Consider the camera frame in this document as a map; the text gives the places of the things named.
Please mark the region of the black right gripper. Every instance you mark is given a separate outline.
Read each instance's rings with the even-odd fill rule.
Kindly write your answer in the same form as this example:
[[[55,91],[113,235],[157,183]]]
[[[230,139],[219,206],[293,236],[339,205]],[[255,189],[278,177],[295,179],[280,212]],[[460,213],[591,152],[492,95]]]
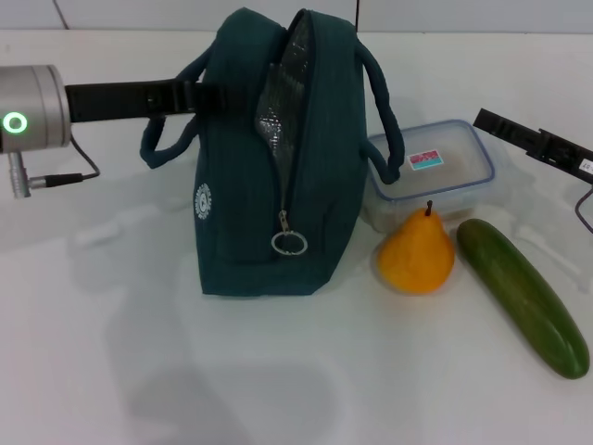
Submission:
[[[592,180],[592,151],[556,134],[531,130],[517,122],[481,108],[473,127],[526,152],[536,150],[536,159],[582,181]]]

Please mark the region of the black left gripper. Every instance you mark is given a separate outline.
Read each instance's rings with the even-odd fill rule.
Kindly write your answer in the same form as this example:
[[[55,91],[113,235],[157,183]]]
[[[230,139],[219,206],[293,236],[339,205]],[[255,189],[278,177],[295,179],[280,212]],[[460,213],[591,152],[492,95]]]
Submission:
[[[173,80],[71,84],[65,87],[71,122],[160,118],[241,112],[241,91],[215,84]]]

